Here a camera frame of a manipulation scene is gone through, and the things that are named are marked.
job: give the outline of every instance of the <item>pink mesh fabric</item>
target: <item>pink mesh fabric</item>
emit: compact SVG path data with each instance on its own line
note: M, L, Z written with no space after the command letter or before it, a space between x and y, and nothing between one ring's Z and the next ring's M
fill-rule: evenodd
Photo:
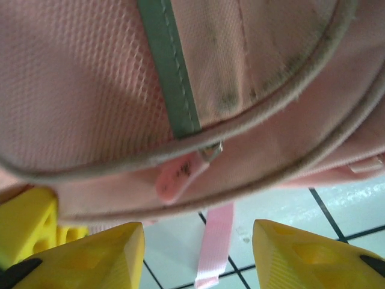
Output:
M173 138L135 0L0 3L0 156L61 171Z
M201 126L286 83L317 47L337 0L172 0Z

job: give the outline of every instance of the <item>pink tag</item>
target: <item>pink tag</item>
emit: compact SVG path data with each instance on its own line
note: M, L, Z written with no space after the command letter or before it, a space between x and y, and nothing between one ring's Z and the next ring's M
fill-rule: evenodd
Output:
M184 155L164 164L155 188L165 204L175 202L188 186L210 166L198 152Z

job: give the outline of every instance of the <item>floor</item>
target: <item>floor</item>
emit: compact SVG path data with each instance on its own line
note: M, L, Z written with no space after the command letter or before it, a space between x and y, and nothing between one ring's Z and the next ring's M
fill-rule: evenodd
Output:
M255 219L270 219L385 256L385 176L329 188L269 190L235 204L226 271L215 289L258 289L251 248ZM194 288L205 212L145 228L140 289Z

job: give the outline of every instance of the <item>zipper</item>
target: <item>zipper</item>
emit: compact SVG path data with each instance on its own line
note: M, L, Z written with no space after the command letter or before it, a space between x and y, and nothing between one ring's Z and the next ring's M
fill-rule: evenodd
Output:
M178 200L222 151L223 143L219 142L163 164L155 183L159 199L166 205Z

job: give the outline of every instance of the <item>yellow plastic object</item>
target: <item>yellow plastic object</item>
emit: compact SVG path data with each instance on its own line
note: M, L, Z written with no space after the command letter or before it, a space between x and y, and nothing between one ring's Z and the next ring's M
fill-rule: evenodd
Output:
M32 188L0 206L0 267L56 246L57 201L47 188Z
M261 289L385 288L385 278L360 259L380 256L269 220L255 221L253 251Z
M87 227L57 227L57 246L76 241L88 235Z
M141 223L128 223L40 252L43 262L13 289L138 289L144 257Z

